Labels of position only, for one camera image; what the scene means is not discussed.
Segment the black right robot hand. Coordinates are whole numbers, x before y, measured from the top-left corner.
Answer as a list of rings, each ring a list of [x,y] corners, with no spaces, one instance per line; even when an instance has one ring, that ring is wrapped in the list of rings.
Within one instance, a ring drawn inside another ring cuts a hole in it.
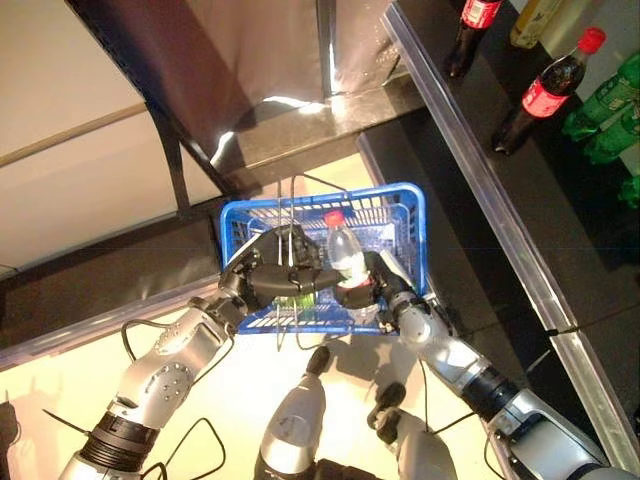
[[[383,299],[390,306],[400,294],[408,294],[410,298],[417,297],[409,283],[394,273],[379,253],[365,251],[364,261],[369,279],[352,288],[336,286],[334,298],[339,305],[348,309],[360,309]]]

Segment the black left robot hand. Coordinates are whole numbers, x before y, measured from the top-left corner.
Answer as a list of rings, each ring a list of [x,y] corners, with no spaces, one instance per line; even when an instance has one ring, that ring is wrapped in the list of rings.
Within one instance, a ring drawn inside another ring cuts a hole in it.
[[[299,225],[254,235],[225,266],[218,287],[239,299],[248,313],[277,297],[298,297],[334,287],[346,277],[325,269],[320,248]]]

